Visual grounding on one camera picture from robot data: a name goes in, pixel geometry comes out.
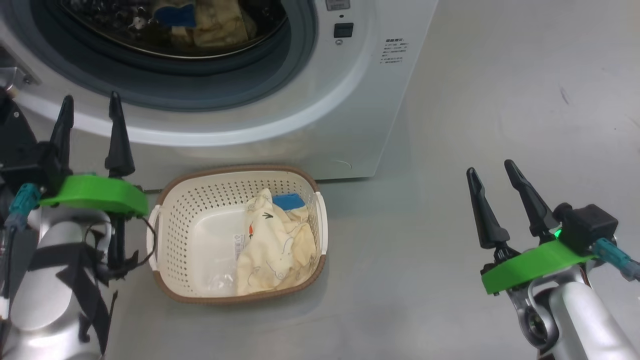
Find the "washing machine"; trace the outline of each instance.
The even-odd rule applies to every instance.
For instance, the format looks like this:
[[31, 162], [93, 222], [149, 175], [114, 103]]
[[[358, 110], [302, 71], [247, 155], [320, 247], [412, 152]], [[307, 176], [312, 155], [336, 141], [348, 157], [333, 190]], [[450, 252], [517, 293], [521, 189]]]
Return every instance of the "washing machine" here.
[[[104, 171], [116, 91], [136, 162], [129, 180], [146, 190], [229, 164], [369, 177], [436, 2], [236, 0], [252, 18], [243, 42], [199, 47], [198, 29], [187, 29], [180, 47], [187, 27], [166, 32], [154, 0], [2, 0], [2, 81], [42, 139], [73, 95], [76, 172]], [[140, 35], [139, 25], [165, 32]]]

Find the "washing machine door opening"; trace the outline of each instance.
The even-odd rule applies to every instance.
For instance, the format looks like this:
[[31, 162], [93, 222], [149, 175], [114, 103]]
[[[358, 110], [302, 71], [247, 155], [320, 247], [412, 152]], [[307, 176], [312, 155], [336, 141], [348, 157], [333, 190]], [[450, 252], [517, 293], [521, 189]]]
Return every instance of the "washing machine door opening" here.
[[[161, 3], [193, 5], [197, 26], [219, 23], [161, 27], [154, 18]], [[312, 0], [10, 0], [2, 7], [14, 33], [57, 73], [168, 111], [235, 108], [273, 94], [305, 67], [317, 37]]]

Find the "white plastic basket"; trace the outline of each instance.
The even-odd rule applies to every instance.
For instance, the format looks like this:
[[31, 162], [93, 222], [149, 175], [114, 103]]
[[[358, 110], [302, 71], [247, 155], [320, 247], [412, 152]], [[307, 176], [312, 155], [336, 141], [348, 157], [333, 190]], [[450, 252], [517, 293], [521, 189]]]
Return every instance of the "white plastic basket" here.
[[[244, 204], [262, 189], [275, 195], [297, 193], [309, 210], [316, 242], [309, 280], [293, 288], [235, 296], [222, 284], [235, 274], [239, 236], [244, 236]], [[233, 304], [279, 297], [311, 285], [326, 261], [328, 228], [324, 200], [316, 182], [292, 167], [221, 168], [180, 177], [159, 196], [151, 211], [157, 222], [157, 252], [149, 259], [158, 286], [172, 299], [199, 304]], [[147, 252], [153, 234], [147, 231]]]

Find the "floor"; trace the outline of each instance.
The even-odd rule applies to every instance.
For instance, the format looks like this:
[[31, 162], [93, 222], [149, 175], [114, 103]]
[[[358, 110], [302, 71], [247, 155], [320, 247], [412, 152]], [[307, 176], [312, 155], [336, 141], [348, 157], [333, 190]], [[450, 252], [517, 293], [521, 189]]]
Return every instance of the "floor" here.
[[[323, 183], [330, 246], [309, 289], [247, 306], [178, 304], [148, 268], [116, 307], [108, 359], [533, 359], [504, 294], [487, 296], [465, 171], [511, 246], [534, 247], [502, 162], [550, 206], [598, 204], [640, 258], [640, 28], [634, 0], [440, 0], [376, 177]], [[129, 229], [142, 248], [143, 226]], [[640, 338], [640, 286], [597, 292]]]

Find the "green bracket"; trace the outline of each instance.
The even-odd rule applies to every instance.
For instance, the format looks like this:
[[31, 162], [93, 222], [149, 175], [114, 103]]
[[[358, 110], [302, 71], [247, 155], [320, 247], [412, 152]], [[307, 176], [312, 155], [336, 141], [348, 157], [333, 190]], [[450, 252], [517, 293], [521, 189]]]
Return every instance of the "green bracket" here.
[[489, 270], [482, 282], [487, 294], [499, 293], [594, 257], [579, 256], [559, 240], [550, 241]]
[[121, 179], [95, 175], [67, 176], [57, 196], [40, 200], [41, 206], [59, 204], [132, 217], [144, 217], [149, 212], [147, 198], [137, 187]]

